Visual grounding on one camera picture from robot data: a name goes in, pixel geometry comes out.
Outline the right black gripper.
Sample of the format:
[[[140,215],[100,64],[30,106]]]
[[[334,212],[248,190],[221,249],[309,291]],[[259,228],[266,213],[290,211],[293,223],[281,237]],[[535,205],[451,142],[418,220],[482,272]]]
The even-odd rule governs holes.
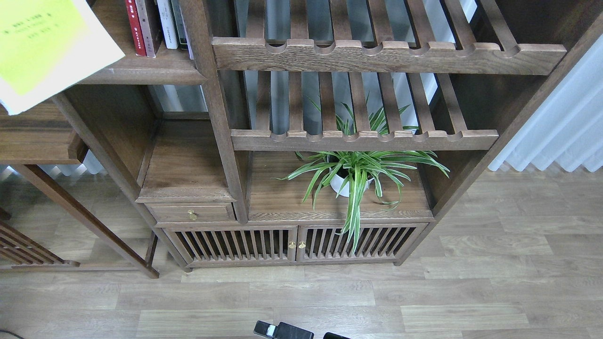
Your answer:
[[[290,325],[285,322],[280,322],[278,325],[269,324],[263,321],[257,321],[255,324],[254,334],[268,339],[312,339],[314,333],[304,330],[297,326]],[[350,339],[338,333],[326,332],[323,339]]]

